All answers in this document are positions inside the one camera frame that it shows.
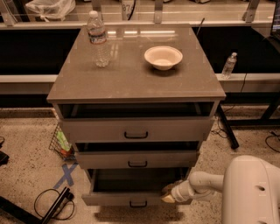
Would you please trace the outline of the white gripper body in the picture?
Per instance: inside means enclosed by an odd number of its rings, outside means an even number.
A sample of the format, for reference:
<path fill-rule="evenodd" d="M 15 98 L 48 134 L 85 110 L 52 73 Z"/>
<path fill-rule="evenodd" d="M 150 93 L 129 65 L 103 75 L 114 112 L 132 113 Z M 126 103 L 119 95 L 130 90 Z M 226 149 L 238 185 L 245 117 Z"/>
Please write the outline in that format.
<path fill-rule="evenodd" d="M 180 180 L 173 184 L 171 196 L 176 202 L 185 202 L 195 196 L 195 191 L 188 180 Z"/>

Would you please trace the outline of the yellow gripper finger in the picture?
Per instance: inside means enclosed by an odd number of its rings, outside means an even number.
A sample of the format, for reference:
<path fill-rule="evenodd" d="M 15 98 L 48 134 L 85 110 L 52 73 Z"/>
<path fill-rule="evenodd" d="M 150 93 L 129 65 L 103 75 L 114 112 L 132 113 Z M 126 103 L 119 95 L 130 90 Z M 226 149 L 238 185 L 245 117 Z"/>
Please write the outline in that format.
<path fill-rule="evenodd" d="M 165 203 L 175 203 L 176 200 L 170 195 L 166 194 L 161 197 L 161 200 Z"/>
<path fill-rule="evenodd" d="M 174 183 L 171 183 L 167 186 L 165 186 L 162 189 L 162 193 L 163 194 L 171 194 L 171 195 L 179 195 L 180 194 L 180 190 L 179 190 L 179 186 L 182 183 L 182 180 L 178 180 Z"/>

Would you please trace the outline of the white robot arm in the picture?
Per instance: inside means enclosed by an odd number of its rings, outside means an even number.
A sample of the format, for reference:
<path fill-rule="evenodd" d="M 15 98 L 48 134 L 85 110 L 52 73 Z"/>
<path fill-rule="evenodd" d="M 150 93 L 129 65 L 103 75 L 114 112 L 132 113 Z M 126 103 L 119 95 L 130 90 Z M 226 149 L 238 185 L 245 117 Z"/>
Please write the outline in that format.
<path fill-rule="evenodd" d="M 222 224 L 280 224 L 280 168 L 259 157 L 235 157 L 225 173 L 191 173 L 163 189 L 165 203 L 210 200 L 222 194 Z"/>

